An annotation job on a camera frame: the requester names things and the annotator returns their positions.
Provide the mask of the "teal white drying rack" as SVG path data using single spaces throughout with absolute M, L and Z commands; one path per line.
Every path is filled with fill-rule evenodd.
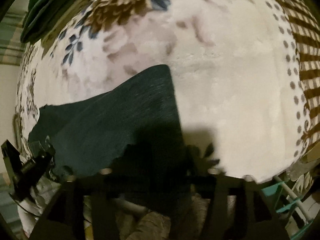
M 319 201 L 312 195 L 314 179 L 309 172 L 291 181 L 286 173 L 274 176 L 263 188 L 267 201 L 291 239 L 302 239 L 319 220 Z

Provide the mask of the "grey striped curtain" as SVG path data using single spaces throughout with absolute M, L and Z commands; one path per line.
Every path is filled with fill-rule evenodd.
M 25 44 L 20 42 L 26 13 L 9 11 L 1 20 L 1 64 L 20 66 Z

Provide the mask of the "dark blue denim jeans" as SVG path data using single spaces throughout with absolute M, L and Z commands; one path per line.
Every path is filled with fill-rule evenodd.
M 183 138 L 170 69 L 147 68 L 114 90 L 65 105 L 46 105 L 28 137 L 33 153 L 49 142 L 63 178 L 111 168 L 132 202 L 172 213 L 189 197 Z

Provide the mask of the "brown checkered bed sheet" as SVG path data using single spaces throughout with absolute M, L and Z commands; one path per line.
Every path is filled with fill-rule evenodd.
M 269 5 L 284 13 L 282 20 L 290 24 L 284 33 L 293 41 L 288 45 L 295 50 L 293 60 L 298 69 L 289 70 L 297 74 L 298 85 L 303 93 L 300 97 L 303 111 L 299 118 L 306 117 L 303 127 L 298 128 L 302 145 L 301 155 L 319 143 L 319 13 L 311 0 L 268 0 Z

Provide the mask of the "dark green blanket pile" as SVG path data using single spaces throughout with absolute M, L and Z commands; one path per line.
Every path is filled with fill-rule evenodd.
M 57 22 L 58 11 L 75 0 L 29 0 L 28 13 L 23 21 L 22 43 L 37 42 Z

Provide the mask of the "floral white bedspread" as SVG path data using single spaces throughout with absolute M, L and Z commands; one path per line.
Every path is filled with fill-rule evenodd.
M 183 136 L 213 143 L 225 171 L 266 181 L 308 146 L 309 111 L 289 12 L 299 0 L 84 0 L 29 43 L 17 111 L 22 141 L 45 105 L 106 93 L 169 66 Z

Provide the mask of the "beige trouser leg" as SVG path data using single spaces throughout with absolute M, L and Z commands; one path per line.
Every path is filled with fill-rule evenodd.
M 160 213 L 142 217 L 122 213 L 117 218 L 120 239 L 169 239 L 171 221 Z

